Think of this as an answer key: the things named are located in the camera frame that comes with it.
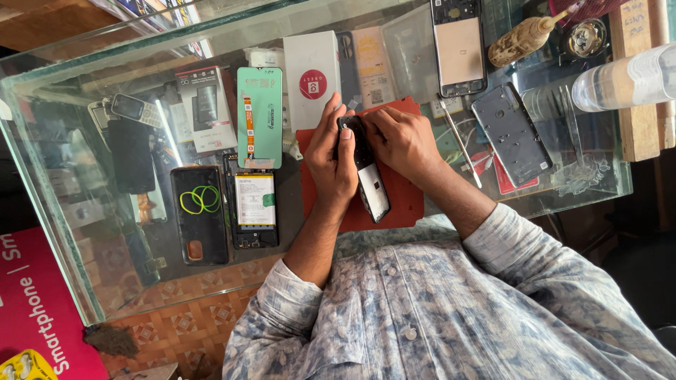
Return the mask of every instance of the patterned floor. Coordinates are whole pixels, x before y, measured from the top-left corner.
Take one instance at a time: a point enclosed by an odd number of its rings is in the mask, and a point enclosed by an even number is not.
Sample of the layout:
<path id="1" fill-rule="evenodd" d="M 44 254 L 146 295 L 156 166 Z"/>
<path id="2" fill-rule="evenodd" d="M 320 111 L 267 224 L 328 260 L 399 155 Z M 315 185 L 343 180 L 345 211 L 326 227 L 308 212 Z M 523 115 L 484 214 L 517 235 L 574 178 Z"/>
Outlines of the patterned floor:
<path id="1" fill-rule="evenodd" d="M 127 307 L 136 312 L 140 309 L 151 311 L 111 322 L 129 326 L 140 352 L 136 360 L 102 354 L 101 359 L 110 376 L 171 363 L 178 363 L 183 376 L 190 380 L 209 375 L 222 363 L 230 332 L 250 297 L 256 294 L 260 283 L 281 256 L 167 281 L 147 289 Z M 207 295 L 237 285 L 243 288 Z M 204 360 L 199 373 L 193 373 L 202 356 Z"/>

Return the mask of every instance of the glass counter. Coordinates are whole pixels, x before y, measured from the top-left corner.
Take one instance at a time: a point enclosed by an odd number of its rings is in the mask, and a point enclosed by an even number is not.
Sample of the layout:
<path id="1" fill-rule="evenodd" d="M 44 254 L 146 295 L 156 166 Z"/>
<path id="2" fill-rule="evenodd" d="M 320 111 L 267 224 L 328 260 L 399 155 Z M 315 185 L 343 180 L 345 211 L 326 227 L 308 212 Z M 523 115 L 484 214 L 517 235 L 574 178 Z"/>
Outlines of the glass counter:
<path id="1" fill-rule="evenodd" d="M 195 11 L 198 23 L 139 37 L 139 25 L 152 18 L 171 20 Z M 486 46 L 520 20 L 519 0 L 484 0 Z M 249 64 L 244 48 L 283 48 L 282 37 L 371 26 L 380 27 L 396 97 L 413 96 L 430 118 L 444 158 L 473 183 L 462 170 L 448 123 L 438 117 L 438 89 L 430 85 L 438 83 L 431 19 L 423 0 L 194 1 L 0 61 L 0 97 L 13 118 L 2 120 L 3 133 L 86 325 L 261 283 L 304 223 L 299 161 L 285 153 L 275 172 L 279 246 L 230 246 L 226 266 L 184 265 L 169 171 L 222 165 L 222 156 L 234 149 L 194 154 L 189 144 L 167 143 L 176 137 L 170 118 L 156 131 L 153 148 L 160 190 L 155 202 L 164 210 L 151 221 L 140 220 L 137 196 L 116 186 L 111 152 L 88 105 L 123 93 L 170 108 L 180 103 L 177 72 L 219 66 L 236 78 L 237 68 Z M 561 117 L 552 111 L 562 101 L 559 87 L 604 63 L 606 55 L 560 65 L 545 47 L 514 66 L 489 69 L 489 88 L 511 81 L 523 96 L 554 168 L 513 191 L 498 180 L 495 165 L 487 166 L 482 191 L 525 217 L 631 193 L 617 115 L 576 110 L 575 117 Z M 452 116 L 478 160 L 487 144 L 469 105 L 480 96 L 455 98 Z M 426 213 L 435 212 L 427 204 Z"/>

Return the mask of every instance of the qr code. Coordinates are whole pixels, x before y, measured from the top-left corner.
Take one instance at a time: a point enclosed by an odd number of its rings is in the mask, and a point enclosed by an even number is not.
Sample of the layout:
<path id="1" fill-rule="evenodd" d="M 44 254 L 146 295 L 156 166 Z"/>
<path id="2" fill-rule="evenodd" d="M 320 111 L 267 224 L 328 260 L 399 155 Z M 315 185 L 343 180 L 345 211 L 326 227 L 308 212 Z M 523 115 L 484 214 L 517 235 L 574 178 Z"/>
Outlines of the qr code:
<path id="1" fill-rule="evenodd" d="M 383 102 L 383 90 L 371 91 L 371 103 L 378 104 Z"/>

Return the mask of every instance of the plastic bottle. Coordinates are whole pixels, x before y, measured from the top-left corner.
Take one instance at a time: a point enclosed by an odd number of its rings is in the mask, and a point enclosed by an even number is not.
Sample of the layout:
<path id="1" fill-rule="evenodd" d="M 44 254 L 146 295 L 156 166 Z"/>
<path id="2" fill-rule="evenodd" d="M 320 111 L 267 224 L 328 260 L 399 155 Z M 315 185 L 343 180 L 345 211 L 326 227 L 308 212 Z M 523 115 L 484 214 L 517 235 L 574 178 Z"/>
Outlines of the plastic bottle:
<path id="1" fill-rule="evenodd" d="M 676 99 L 676 42 L 584 72 L 575 81 L 572 96 L 586 112 Z"/>

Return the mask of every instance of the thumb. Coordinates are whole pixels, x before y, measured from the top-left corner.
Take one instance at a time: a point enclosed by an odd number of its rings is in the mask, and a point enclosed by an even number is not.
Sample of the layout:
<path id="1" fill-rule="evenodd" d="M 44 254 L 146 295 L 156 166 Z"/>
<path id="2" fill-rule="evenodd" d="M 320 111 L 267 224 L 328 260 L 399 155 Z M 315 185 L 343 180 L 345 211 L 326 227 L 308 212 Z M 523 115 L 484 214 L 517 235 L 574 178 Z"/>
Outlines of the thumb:
<path id="1" fill-rule="evenodd" d="M 357 166 L 354 163 L 354 132 L 350 128 L 344 128 L 340 132 L 338 142 L 338 169 L 337 176 L 349 178 L 357 174 Z"/>

